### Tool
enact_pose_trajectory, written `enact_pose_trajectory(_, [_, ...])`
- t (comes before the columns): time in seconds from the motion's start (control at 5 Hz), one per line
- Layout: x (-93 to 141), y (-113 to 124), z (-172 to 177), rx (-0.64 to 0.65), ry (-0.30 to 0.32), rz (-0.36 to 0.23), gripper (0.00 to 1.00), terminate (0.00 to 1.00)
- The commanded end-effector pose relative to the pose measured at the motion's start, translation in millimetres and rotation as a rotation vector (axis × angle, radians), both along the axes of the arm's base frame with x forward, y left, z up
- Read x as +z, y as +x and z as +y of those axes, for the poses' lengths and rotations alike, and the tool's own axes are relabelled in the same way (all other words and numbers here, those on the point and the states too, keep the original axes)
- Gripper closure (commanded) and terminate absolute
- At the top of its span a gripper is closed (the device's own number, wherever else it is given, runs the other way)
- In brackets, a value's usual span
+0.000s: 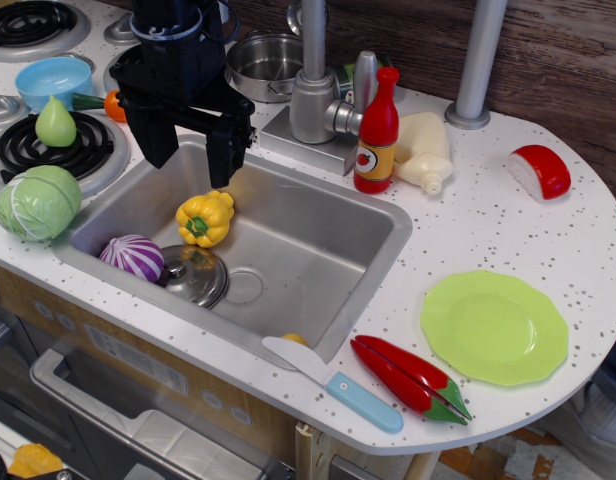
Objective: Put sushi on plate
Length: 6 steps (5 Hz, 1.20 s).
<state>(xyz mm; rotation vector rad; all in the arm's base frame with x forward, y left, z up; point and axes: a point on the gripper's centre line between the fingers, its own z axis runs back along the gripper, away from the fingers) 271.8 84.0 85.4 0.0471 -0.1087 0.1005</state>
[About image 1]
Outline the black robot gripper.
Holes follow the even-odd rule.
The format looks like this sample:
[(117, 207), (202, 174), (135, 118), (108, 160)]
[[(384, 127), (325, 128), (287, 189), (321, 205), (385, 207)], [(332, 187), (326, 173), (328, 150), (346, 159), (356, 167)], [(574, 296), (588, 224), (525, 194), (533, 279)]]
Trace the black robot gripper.
[(206, 135), (210, 184), (229, 185), (243, 166), (255, 129), (254, 104), (225, 79), (220, 20), (132, 20), (139, 45), (110, 74), (119, 85), (127, 124), (145, 159), (162, 168), (178, 150), (175, 130)]

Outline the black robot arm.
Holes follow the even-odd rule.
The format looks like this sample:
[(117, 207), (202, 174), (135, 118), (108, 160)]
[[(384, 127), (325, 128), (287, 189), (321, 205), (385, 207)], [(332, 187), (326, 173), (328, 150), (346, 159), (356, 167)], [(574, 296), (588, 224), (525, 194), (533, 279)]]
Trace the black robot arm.
[(221, 1), (135, 1), (135, 63), (109, 70), (145, 159), (162, 167), (178, 150), (177, 127), (206, 138), (210, 183), (229, 184), (252, 144), (254, 104), (225, 77)]

